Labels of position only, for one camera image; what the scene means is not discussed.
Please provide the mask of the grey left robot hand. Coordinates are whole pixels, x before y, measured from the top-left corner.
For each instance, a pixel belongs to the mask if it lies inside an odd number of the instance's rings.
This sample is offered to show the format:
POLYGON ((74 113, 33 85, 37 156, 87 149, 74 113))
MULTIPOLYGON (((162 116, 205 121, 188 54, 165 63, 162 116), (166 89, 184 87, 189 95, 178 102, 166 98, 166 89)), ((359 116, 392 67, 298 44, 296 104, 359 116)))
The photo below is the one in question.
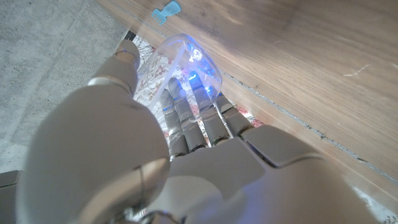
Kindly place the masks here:
POLYGON ((375 223, 321 152, 254 127, 220 94, 221 75, 188 35, 162 46, 171 69, 139 94, 139 51, 123 40, 31 140, 16 190, 20 223, 375 223))

